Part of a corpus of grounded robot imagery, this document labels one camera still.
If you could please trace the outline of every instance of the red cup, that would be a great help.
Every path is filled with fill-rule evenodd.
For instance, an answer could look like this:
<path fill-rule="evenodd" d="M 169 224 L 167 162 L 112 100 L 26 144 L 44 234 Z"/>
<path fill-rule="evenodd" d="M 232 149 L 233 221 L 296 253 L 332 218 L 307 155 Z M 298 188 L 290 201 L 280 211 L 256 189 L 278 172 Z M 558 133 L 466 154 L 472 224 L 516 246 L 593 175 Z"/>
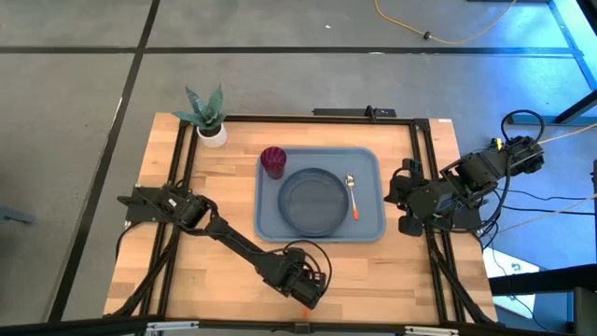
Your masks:
<path fill-rule="evenodd" d="M 272 179 L 278 179 L 284 175 L 286 165 L 286 153 L 279 147 L 268 147 L 261 153 L 261 165 Z"/>

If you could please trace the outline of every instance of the concrete floor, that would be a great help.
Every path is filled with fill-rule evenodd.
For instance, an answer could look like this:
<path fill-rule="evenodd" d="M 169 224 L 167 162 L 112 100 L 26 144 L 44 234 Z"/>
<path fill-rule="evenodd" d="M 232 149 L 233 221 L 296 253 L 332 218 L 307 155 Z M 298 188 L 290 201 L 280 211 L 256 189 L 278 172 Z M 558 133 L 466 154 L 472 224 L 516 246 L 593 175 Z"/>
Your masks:
<path fill-rule="evenodd" d="M 389 15 L 447 38 L 473 34 L 506 6 L 461 0 L 441 6 L 431 0 L 380 4 Z M 136 46 L 149 5 L 149 0 L 0 0 L 0 47 Z M 597 43 L 590 43 L 586 25 L 575 17 L 575 4 L 559 0 L 558 5 L 576 19 L 567 21 L 582 34 L 578 44 L 593 66 L 597 50 L 586 46 Z M 439 19 L 445 12 L 450 22 Z M 436 46 L 383 21 L 372 1 L 356 0 L 163 1 L 148 45 Z M 547 5 L 519 4 L 468 46 L 566 44 Z M 0 110 L 9 116 L 0 124 L 0 204 L 37 218 L 31 226 L 0 226 L 5 274 L 0 302 L 10 307 L 0 309 L 0 325 L 45 318 L 131 60 L 131 55 L 0 55 Z M 576 61 L 567 56 L 146 55 L 66 319 L 102 313 L 125 214 L 116 197 L 130 193 L 136 180 L 153 114 L 188 110 L 185 85 L 205 94 L 220 82 L 230 113 L 309 114 L 315 107 L 371 104 L 392 107 L 400 117 L 453 119 L 462 153 L 501 136 L 499 121 L 511 110 L 557 114 L 590 92 Z M 510 130 L 530 134 L 535 128 Z M 568 131 L 550 127 L 544 136 Z M 546 166 L 514 178 L 511 187 L 544 196 L 592 194 L 595 135 L 597 129 L 546 145 Z M 511 194 L 507 204 L 555 209 L 569 203 Z M 592 211 L 592 206 L 578 211 Z M 535 216 L 505 210 L 500 223 L 506 228 Z M 594 237 L 591 217 L 560 216 L 505 232 L 495 247 L 552 269 L 594 262 Z"/>

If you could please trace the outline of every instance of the blue tray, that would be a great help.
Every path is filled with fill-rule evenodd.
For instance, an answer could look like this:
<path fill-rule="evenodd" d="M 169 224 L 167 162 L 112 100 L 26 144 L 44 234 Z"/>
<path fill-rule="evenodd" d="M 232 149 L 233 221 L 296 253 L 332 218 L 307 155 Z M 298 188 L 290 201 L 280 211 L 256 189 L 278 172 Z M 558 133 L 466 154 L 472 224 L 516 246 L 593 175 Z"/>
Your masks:
<path fill-rule="evenodd" d="M 361 147 L 289 147 L 286 152 L 285 174 L 278 180 L 268 177 L 257 160 L 255 230 L 269 242 L 291 242 L 304 239 L 283 219 L 278 209 L 278 192 L 285 180 L 305 168 L 329 171 L 340 181 L 348 172 L 355 179 L 354 199 L 359 220 L 354 220 L 352 206 L 340 226 L 325 237 L 310 237 L 314 242 L 363 243 L 380 239 L 385 232 L 380 164 L 375 154 Z"/>

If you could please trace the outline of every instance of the wooden table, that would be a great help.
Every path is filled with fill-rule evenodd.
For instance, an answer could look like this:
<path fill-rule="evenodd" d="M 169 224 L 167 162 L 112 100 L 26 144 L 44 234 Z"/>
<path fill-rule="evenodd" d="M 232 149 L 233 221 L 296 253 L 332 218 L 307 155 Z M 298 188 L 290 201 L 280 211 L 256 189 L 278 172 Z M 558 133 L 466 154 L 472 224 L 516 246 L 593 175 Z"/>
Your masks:
<path fill-rule="evenodd" d="M 437 166 L 459 158 L 451 121 L 432 119 Z M 383 194 L 403 158 L 412 157 L 409 128 L 388 125 L 228 122 L 228 142 L 220 148 L 198 146 L 190 186 L 218 204 L 220 215 L 264 250 L 281 247 L 261 241 L 254 230 L 257 158 L 269 146 L 367 147 L 380 162 Z M 167 179 L 178 119 L 156 115 L 138 183 L 160 187 Z M 190 135 L 186 136 L 178 176 L 182 176 Z M 424 141 L 420 136 L 422 155 Z M 426 176 L 428 165 L 423 164 Z M 333 279 L 326 295 L 308 317 L 312 322 L 436 324 L 437 309 L 429 255 L 423 237 L 399 233 L 403 213 L 385 204 L 387 227 L 383 237 L 368 244 L 321 244 L 331 257 Z M 146 275 L 156 232 L 155 223 L 140 225 L 122 242 L 108 299 L 110 313 L 119 308 Z M 469 234 L 453 234 L 458 275 L 483 312 L 496 318 L 479 243 Z M 325 265 L 323 257 L 317 258 Z M 161 282 L 154 287 L 150 312 L 156 312 Z M 444 295 L 453 317 L 450 287 Z M 171 318 L 297 321 L 302 306 L 262 283 L 252 265 L 219 242 L 183 234 L 168 302 Z"/>

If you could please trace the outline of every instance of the succulent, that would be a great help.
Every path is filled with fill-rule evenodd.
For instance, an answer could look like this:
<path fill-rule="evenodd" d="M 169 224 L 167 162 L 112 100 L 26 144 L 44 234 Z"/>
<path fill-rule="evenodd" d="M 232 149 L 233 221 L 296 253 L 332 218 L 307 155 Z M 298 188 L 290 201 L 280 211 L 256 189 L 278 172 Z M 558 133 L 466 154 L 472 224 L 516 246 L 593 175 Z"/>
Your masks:
<path fill-rule="evenodd" d="M 175 116 L 195 124 L 200 130 L 212 130 L 222 124 L 226 117 L 222 112 L 222 104 L 224 103 L 222 84 L 209 97 L 207 105 L 197 93 L 187 87 L 185 87 L 185 90 L 187 91 L 188 101 L 193 107 L 193 113 L 173 112 Z"/>

